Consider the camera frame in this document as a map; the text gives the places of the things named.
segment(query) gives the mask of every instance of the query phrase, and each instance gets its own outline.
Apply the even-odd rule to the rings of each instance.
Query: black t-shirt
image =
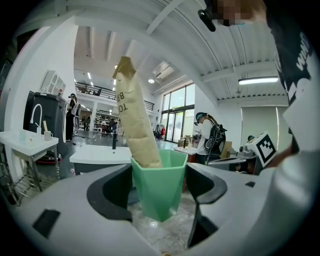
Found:
[[[319,59],[300,25],[287,11],[290,6],[277,0],[264,0],[264,3],[267,25],[271,29],[278,51],[275,63],[290,106],[306,87],[320,86],[316,74],[319,71]],[[294,138],[292,146],[293,153],[299,151]]]

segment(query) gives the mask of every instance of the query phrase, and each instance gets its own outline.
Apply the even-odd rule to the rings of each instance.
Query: green cup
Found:
[[[163,168],[142,168],[132,157],[131,164],[143,214],[164,222],[178,210],[188,156],[168,149],[159,154]]]

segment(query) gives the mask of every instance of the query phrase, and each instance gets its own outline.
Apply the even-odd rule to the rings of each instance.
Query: air conditioner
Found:
[[[169,76],[174,69],[166,62],[162,62],[159,66],[155,68],[152,72],[156,79],[164,80],[167,76]]]

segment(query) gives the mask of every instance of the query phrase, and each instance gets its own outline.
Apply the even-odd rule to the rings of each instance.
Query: railing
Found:
[[[78,93],[89,94],[94,96],[99,96],[116,101],[116,92],[110,89],[102,88],[100,86],[90,85],[87,83],[76,82],[74,83],[75,90]],[[154,110],[154,105],[152,102],[144,100],[144,105],[147,110]]]

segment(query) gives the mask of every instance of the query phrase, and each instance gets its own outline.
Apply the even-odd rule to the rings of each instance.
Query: window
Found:
[[[189,109],[185,111],[184,122],[183,122],[183,133],[182,136],[190,135],[194,133],[194,119],[195,119],[195,110]]]
[[[168,110],[169,109],[169,100],[170,100],[170,93],[164,96],[163,99],[163,110]]]
[[[177,143],[181,136],[193,134],[195,89],[193,83],[164,96],[161,122],[165,125],[166,141]]]
[[[185,94],[185,105],[194,105],[195,104],[195,84],[189,85],[186,87]]]
[[[171,93],[170,109],[176,109],[185,105],[186,88]]]
[[[164,125],[164,128],[167,127],[167,122],[168,122],[168,114],[162,114],[162,117],[161,117],[161,124]]]

